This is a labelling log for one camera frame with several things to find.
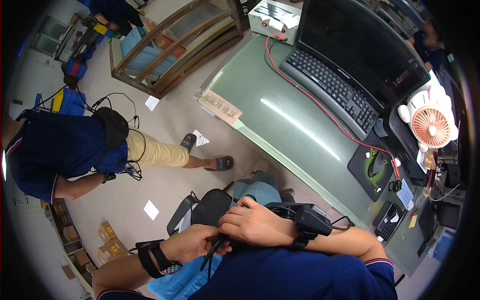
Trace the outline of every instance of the green mouse pad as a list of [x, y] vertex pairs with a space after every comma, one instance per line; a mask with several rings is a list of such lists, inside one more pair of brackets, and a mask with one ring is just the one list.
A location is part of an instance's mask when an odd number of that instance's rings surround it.
[[[384, 149], [384, 147], [380, 145], [380, 142], [373, 131], [370, 132], [363, 143]], [[390, 163], [391, 157], [388, 153], [384, 153], [383, 169], [373, 177], [368, 176], [368, 167], [373, 162], [378, 151], [379, 150], [371, 147], [359, 145], [357, 151], [347, 165], [350, 173], [352, 173], [374, 202], [378, 200], [378, 197], [380, 197], [380, 194], [383, 191], [388, 189], [387, 185], [393, 173], [392, 163]], [[369, 158], [365, 157], [366, 152], [370, 153]]]

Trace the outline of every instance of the keyboard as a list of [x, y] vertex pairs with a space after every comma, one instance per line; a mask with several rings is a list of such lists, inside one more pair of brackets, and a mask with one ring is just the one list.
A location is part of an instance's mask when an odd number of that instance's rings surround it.
[[[395, 213], [398, 215], [398, 221], [392, 223], [390, 222], [390, 218], [395, 216]], [[386, 201], [380, 210], [379, 215], [373, 221], [373, 225], [377, 227], [375, 234], [377, 236], [381, 236], [385, 241], [389, 241], [390, 237], [395, 233], [395, 229], [401, 223], [404, 214], [405, 211], [402, 210], [398, 205]]]
[[325, 103], [361, 141], [365, 140], [378, 113], [360, 91], [298, 48], [282, 62], [280, 68]]

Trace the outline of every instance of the navy polo shirt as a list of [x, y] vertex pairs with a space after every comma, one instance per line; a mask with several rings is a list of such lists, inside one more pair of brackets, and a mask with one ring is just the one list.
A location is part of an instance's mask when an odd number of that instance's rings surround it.
[[[150, 298], [113, 290], [97, 298], [114, 299]], [[252, 246], [224, 255], [210, 281], [188, 299], [390, 300], [397, 295], [393, 265], [387, 259], [362, 262], [352, 255]]]
[[[23, 192], [53, 203], [58, 175], [84, 175], [101, 159], [107, 142], [103, 123], [91, 117], [26, 111], [27, 120], [6, 150], [9, 169]], [[122, 172], [127, 142], [111, 149], [99, 172]]]
[[440, 51], [430, 51], [427, 47], [423, 44], [423, 37], [425, 36], [425, 31], [419, 30], [413, 34], [413, 39], [415, 43], [413, 47], [420, 55], [423, 62], [429, 62], [432, 65], [434, 71], [440, 68], [440, 64], [442, 63], [442, 56], [440, 55]]
[[108, 21], [115, 21], [123, 19], [129, 6], [125, 0], [91, 0], [88, 9], [94, 17], [101, 13]]

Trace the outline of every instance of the laptop screen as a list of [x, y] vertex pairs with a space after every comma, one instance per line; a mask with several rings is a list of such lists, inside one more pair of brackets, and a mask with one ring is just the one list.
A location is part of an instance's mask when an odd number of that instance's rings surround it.
[[381, 108], [391, 107], [430, 79], [407, 43], [353, 0], [305, 2], [299, 32], [297, 44], [328, 58], [334, 65], [329, 67], [343, 78], [352, 77]]

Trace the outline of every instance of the person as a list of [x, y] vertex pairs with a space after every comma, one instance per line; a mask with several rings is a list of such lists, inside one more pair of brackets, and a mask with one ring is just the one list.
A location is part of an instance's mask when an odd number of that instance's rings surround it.
[[97, 21], [123, 36], [132, 30], [130, 23], [144, 26], [138, 11], [125, 0], [91, 0], [88, 8]]
[[[191, 295], [176, 295], [175, 299], [397, 298], [393, 265], [369, 232], [357, 227], [334, 229], [329, 236], [309, 241], [304, 251], [294, 251], [290, 248], [297, 236], [293, 221], [263, 206], [280, 199], [273, 174], [257, 170], [250, 180], [236, 182], [233, 199], [238, 197], [236, 205], [220, 218], [218, 229], [193, 224], [160, 243], [166, 258], [180, 263], [208, 253], [219, 233], [246, 243], [236, 248], [223, 244], [216, 253], [223, 259], [211, 279]], [[181, 269], [162, 278], [189, 271]], [[97, 300], [146, 300], [150, 298], [133, 290], [151, 280], [135, 254], [101, 266], [93, 277], [93, 289]]]
[[[125, 142], [104, 153], [104, 125], [92, 117], [27, 110], [19, 121], [4, 114], [1, 129], [1, 146], [16, 184], [23, 192], [51, 204], [54, 198], [74, 200], [87, 194], [106, 182], [107, 173], [123, 172], [127, 161], [138, 161], [131, 164], [135, 169], [167, 165], [224, 171], [233, 167], [230, 156], [191, 156], [193, 134], [187, 134], [182, 146], [160, 143], [131, 128]], [[97, 172], [83, 176], [92, 167]]]
[[428, 71], [436, 71], [440, 68], [441, 49], [444, 42], [430, 18], [423, 23], [423, 30], [415, 32], [413, 37], [407, 39], [407, 43], [423, 61]]

